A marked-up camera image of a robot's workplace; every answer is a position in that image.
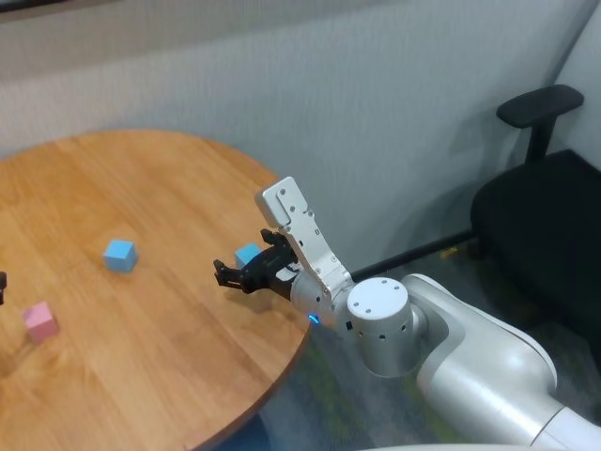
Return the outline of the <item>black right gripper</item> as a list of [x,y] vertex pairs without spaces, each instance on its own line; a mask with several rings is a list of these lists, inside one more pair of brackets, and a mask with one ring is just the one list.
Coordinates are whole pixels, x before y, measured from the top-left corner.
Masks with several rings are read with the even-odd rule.
[[246,294],[269,289],[290,301],[292,283],[299,273],[290,269],[298,262],[296,254],[279,232],[262,228],[260,235],[269,248],[260,250],[254,243],[239,248],[236,269],[219,259],[213,261],[217,284]]

